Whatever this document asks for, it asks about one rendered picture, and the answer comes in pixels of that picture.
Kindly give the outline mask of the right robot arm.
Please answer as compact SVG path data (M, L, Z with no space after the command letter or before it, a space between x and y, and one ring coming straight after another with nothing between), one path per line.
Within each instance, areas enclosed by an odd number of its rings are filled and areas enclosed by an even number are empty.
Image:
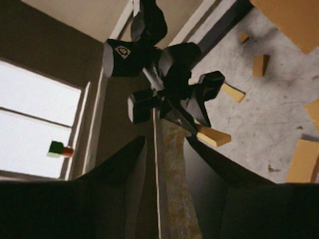
M130 42L107 39L104 44L104 73L109 78L134 78L144 71L148 76L155 65L157 79L164 88L167 79L187 75L201 56L194 42L168 46L163 50L155 45L167 34L167 25L156 0L133 0ZM195 61L195 62L194 62Z

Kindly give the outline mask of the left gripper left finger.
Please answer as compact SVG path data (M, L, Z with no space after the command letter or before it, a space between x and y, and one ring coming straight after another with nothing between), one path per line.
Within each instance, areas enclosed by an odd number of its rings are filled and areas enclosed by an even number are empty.
M139 135L75 180L0 179L0 239L133 239L146 156Z

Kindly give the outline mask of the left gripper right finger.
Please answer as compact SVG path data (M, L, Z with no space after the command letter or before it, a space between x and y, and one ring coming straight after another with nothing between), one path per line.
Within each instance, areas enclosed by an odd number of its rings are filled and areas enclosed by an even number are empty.
M192 136L185 174L203 239L296 239L319 226L319 183L275 183Z

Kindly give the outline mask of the tan wooden board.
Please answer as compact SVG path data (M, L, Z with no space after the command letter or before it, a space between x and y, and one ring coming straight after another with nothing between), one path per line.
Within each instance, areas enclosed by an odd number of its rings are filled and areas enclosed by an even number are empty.
M319 0L249 0L305 55L319 47Z
M304 109L319 132L319 99L304 106Z

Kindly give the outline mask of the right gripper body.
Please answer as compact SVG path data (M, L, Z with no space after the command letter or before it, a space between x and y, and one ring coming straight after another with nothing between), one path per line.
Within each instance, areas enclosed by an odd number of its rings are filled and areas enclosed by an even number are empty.
M155 63L155 65L158 64L159 62ZM203 99L204 102L208 102L217 97L225 81L225 76L220 71L214 71L200 75L198 83L193 85L188 84L189 78L187 75L175 76L167 79L167 83L165 83L165 87L163 88L157 79L155 65L152 65L148 73L148 78L152 83L151 88L129 94L129 116L134 124L150 119L151 113L146 109L156 108L160 111L160 100L165 95L177 92L180 101L185 100L189 103L193 88L206 84L207 90ZM154 91L157 91L157 95L153 97ZM150 100L150 98L152 99Z

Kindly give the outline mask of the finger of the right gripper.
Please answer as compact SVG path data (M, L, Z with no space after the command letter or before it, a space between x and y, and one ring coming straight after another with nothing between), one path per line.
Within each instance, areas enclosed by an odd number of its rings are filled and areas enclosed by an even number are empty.
M201 85L193 88L187 111L202 125L211 127L208 114L204 104L204 95L207 90L207 85Z
M198 129L180 103L178 93L165 95L160 100L159 119L168 120L187 131L198 134Z

